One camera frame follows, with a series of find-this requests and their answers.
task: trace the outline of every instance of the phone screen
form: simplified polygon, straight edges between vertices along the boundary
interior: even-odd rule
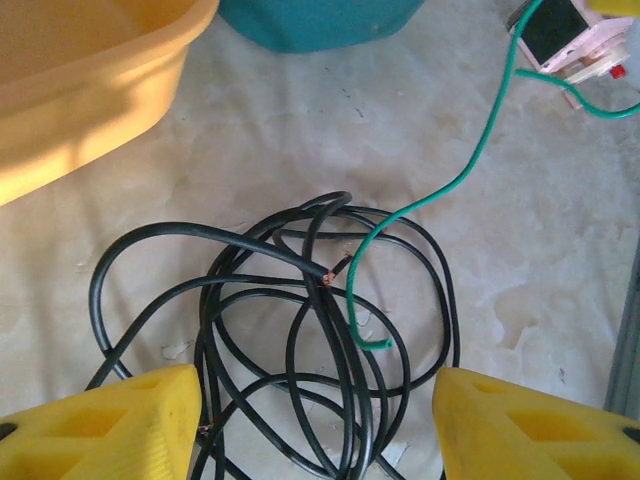
[[[542,65],[587,28],[571,0],[544,0],[522,32],[522,40]]]

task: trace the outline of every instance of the white tiled floor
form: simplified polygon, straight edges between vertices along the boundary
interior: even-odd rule
[[[131,228],[188,220],[242,231],[337,189],[395,209],[449,181],[493,101],[508,10],[495,0],[429,0],[392,38],[308,56],[264,51],[216,19],[193,44],[175,104],[156,127],[0,207],[0,415],[84,388],[100,363],[87,318],[90,274]],[[634,98],[612,81],[595,93],[607,107]],[[605,123],[571,111],[550,87],[514,81],[471,177],[415,215],[450,260],[463,366],[602,404],[640,226],[639,131],[638,120]],[[112,334],[161,289],[202,273],[220,248],[172,238],[132,249],[108,282]],[[391,255],[373,248],[377,266],[362,269],[357,290],[411,336],[420,371],[439,341],[435,308],[421,299],[429,288],[421,273],[404,258],[390,268]],[[194,295],[169,305],[127,354],[130,368],[188,361],[190,348],[168,360],[162,347],[194,338],[195,313]],[[239,342],[281,370],[286,307],[255,302],[235,315]],[[323,346],[309,343],[300,355],[331,371]],[[397,437],[407,478],[437,478],[430,396],[430,387],[413,396]],[[265,392],[256,402],[296,442],[284,398]],[[333,419],[318,409],[315,421],[331,448]],[[230,424],[228,451],[254,478],[305,478],[244,420]],[[373,468],[370,477],[382,474]]]

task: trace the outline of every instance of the yellow block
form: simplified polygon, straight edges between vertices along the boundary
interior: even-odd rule
[[[433,411],[448,480],[640,479],[628,418],[462,369],[440,371]]]
[[[182,365],[10,415],[0,480],[184,480],[200,402]]]
[[[640,17],[640,0],[589,0],[596,12],[620,17]]]

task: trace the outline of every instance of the red button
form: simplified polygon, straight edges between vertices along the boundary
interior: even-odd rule
[[[611,70],[609,70],[609,73],[613,78],[617,80],[619,78],[624,77],[627,74],[627,71],[625,70],[624,66],[616,65]]]

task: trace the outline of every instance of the black cable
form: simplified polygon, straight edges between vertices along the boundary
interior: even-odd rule
[[[231,416],[240,410],[284,456],[320,478],[361,480],[369,465],[375,461],[389,476],[401,480],[403,477],[382,457],[382,451],[393,440],[402,424],[411,391],[431,379],[449,356],[451,356],[452,366],[457,367],[460,364],[460,333],[453,281],[442,250],[435,239],[420,225],[406,218],[398,220],[398,223],[426,240],[440,264],[439,269],[442,271],[443,280],[440,278],[438,269],[419,247],[386,232],[378,235],[377,240],[404,248],[426,269],[436,291],[443,331],[438,358],[426,372],[412,379],[409,354],[396,327],[379,308],[366,299],[356,296],[356,303],[382,323],[393,339],[393,348],[398,350],[402,381],[399,385],[388,387],[375,354],[360,351],[351,337],[349,325],[336,301],[337,298],[345,297],[345,291],[330,284],[332,278],[348,266],[350,257],[342,259],[331,270],[312,261],[314,245],[317,241],[360,240],[367,235],[367,231],[375,228],[376,220],[379,221],[390,215],[390,212],[384,210],[350,206],[348,204],[350,201],[351,195],[345,192],[323,195],[297,208],[284,210],[265,218],[244,235],[205,225],[166,222],[137,228],[116,240],[98,261],[89,287],[91,326],[105,361],[87,389],[100,386],[111,371],[120,378],[131,377],[131,372],[120,359],[140,330],[169,300],[189,290],[200,288],[200,329],[195,342],[194,365],[198,371],[202,389],[203,406],[200,428],[196,436],[201,449],[192,470],[192,479],[200,479],[206,462],[213,459],[216,463],[216,480],[222,480],[226,473],[236,479],[250,480],[240,467],[226,457],[224,445],[224,427]],[[350,220],[366,231],[322,232],[321,228],[329,218]],[[300,220],[310,220],[306,230],[287,228],[289,224]],[[116,258],[128,247],[160,235],[189,235],[216,240],[227,246],[216,257],[207,275],[182,282],[159,295],[138,315],[122,338],[113,346],[105,328],[101,305],[102,288],[107,272]],[[301,254],[297,254],[286,244],[287,238],[303,240]],[[269,255],[295,266],[301,272],[302,280],[236,273],[254,253]],[[222,288],[227,284],[253,286],[223,296]],[[300,288],[301,292],[292,293],[289,291],[291,287]],[[285,372],[283,373],[267,372],[253,362],[249,355],[234,342],[225,326],[223,318],[225,310],[235,303],[254,297],[277,298],[299,305],[287,337]],[[298,332],[309,311],[313,311],[320,322],[336,364],[337,379],[319,373],[296,370],[295,351]],[[238,362],[258,377],[255,382],[243,390],[238,389],[220,357],[219,341]],[[373,374],[375,385],[367,383],[363,359]],[[341,404],[303,388],[303,384],[338,388],[341,392]],[[249,397],[252,394],[267,386],[288,393],[302,432],[316,456],[315,460],[306,458],[287,444],[249,403]],[[231,397],[230,403],[224,408],[220,398],[222,388]],[[390,404],[393,398],[399,398],[395,408]],[[342,420],[343,445],[338,464],[335,464],[324,452],[307,418],[302,399],[328,409]],[[380,402],[380,419],[377,422],[374,422],[373,399]]]

